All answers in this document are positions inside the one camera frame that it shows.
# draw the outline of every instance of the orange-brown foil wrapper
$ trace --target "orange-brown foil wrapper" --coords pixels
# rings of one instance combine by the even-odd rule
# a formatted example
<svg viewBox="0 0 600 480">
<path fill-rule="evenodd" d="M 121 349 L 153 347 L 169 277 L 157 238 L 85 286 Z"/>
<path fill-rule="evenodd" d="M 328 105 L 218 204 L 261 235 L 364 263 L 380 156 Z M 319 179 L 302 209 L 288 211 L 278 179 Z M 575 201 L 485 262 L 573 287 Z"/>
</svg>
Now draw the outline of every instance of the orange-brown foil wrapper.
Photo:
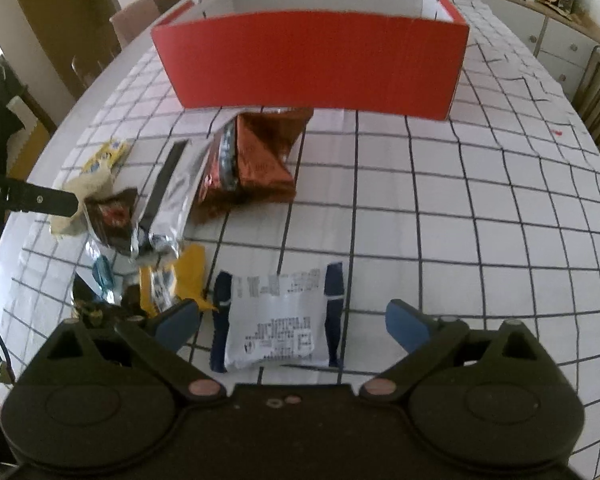
<svg viewBox="0 0 600 480">
<path fill-rule="evenodd" d="M 245 112 L 222 126 L 209 147 L 193 220 L 204 222 L 246 203 L 292 202 L 296 183 L 285 161 L 313 114 L 312 108 Z"/>
</svg>

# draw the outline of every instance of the yellow wrapper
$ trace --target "yellow wrapper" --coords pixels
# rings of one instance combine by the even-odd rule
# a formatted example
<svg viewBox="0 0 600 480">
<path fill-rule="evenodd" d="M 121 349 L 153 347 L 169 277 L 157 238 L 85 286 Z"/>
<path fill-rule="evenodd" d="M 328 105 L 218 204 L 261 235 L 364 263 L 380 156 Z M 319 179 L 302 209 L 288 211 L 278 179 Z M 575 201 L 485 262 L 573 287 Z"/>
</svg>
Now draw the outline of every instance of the yellow wrapper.
<svg viewBox="0 0 600 480">
<path fill-rule="evenodd" d="M 105 142 L 100 149 L 82 167 L 82 173 L 93 173 L 101 166 L 109 169 L 129 151 L 129 143 L 126 140 L 111 139 Z"/>
<path fill-rule="evenodd" d="M 191 244 L 182 255 L 157 269 L 140 269 L 140 307 L 155 317 L 181 300 L 193 300 L 202 310 L 214 306 L 202 298 L 205 279 L 205 248 Z"/>
</svg>

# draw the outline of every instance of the white cabinet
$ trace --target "white cabinet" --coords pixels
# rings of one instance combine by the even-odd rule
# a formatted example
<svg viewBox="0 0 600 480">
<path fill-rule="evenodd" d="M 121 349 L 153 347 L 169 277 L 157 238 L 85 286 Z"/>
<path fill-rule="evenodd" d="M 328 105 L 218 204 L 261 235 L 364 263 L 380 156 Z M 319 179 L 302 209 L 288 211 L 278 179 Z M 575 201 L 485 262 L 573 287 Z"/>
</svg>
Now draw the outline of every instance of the white cabinet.
<svg viewBox="0 0 600 480">
<path fill-rule="evenodd" d="M 584 75 L 584 68 L 546 52 L 538 54 L 538 61 L 560 83 L 567 99 L 571 101 Z"/>
<path fill-rule="evenodd" d="M 549 20 L 540 49 L 581 68 L 586 68 L 596 45 L 594 40 L 577 30 L 555 20 Z"/>
<path fill-rule="evenodd" d="M 536 51 L 542 33 L 542 26 L 544 25 L 544 14 L 507 0 L 482 1 L 491 7 L 491 12 L 507 25 L 531 52 Z"/>
</svg>

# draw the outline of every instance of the brown wooden door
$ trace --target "brown wooden door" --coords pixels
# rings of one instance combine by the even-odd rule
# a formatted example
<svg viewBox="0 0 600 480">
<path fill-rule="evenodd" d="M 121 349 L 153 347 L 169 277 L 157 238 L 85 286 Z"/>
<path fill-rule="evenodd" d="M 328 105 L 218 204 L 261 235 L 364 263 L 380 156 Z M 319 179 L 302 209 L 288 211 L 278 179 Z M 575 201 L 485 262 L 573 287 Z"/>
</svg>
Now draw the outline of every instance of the brown wooden door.
<svg viewBox="0 0 600 480">
<path fill-rule="evenodd" d="M 99 72 L 117 43 L 109 17 L 112 0 L 18 0 L 40 45 L 69 91 L 76 97 L 84 86 L 72 69 L 77 56 L 82 65 Z"/>
</svg>

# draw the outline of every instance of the table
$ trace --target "table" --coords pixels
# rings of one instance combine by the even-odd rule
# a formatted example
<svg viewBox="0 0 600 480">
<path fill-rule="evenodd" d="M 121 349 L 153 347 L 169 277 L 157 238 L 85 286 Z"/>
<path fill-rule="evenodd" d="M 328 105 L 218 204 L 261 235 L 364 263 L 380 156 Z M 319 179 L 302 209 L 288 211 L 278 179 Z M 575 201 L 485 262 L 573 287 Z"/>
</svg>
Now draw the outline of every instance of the table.
<svg viewBox="0 0 600 480">
<path fill-rule="evenodd" d="M 382 314 L 402 298 L 474 328 L 521 319 L 586 406 L 571 465 L 600 473 L 600 154 L 562 90 L 478 1 L 454 0 L 471 25 L 450 120 L 316 110 L 288 164 L 292 205 L 259 205 L 186 231 L 202 244 L 207 283 L 343 261 L 340 369 L 208 369 L 210 316 L 178 352 L 229 389 L 237 382 L 360 386 L 402 358 Z M 170 145 L 206 136 L 243 108 L 183 110 L 155 49 L 107 97 L 54 175 L 60 186 L 112 136 L 134 142 L 115 189 L 141 204 Z M 1 331 L 20 372 L 70 314 L 86 236 L 56 242 L 37 216 L 24 241 Z M 136 272 L 110 253 L 116 279 Z M 7 394 L 0 389 L 0 396 Z"/>
</svg>

